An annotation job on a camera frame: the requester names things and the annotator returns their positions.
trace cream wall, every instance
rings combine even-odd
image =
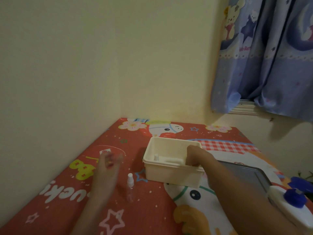
[[[0,226],[120,117],[108,0],[1,0]]]
[[[210,111],[227,3],[114,0],[122,115],[235,126],[288,176],[313,170],[310,123]]]

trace red mattress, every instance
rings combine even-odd
[[[152,136],[197,140],[206,150],[252,152],[262,158],[259,150],[234,127],[120,118],[0,233],[69,234],[88,200],[97,158],[102,150],[110,150],[122,152],[125,157],[115,191],[103,210],[98,234],[182,234],[183,223],[176,223],[173,216],[175,199],[163,183],[145,179],[142,157]],[[131,204],[125,195],[128,173],[133,173],[135,179],[135,201]],[[282,173],[275,173],[284,181]]]

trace curtain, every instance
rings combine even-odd
[[[313,0],[230,0],[211,108],[240,99],[313,121]]]

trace clear plastic bottle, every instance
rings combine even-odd
[[[128,174],[126,196],[127,202],[131,203],[134,201],[134,178],[131,173]]]

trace white bottle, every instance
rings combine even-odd
[[[128,174],[126,197],[127,202],[131,203],[134,201],[134,178],[131,173]]]
[[[279,186],[270,186],[268,199],[280,210],[303,234],[313,234],[313,214],[305,206],[307,202],[304,192],[312,192],[313,186],[298,177],[292,177],[288,183],[292,189],[285,190]]]

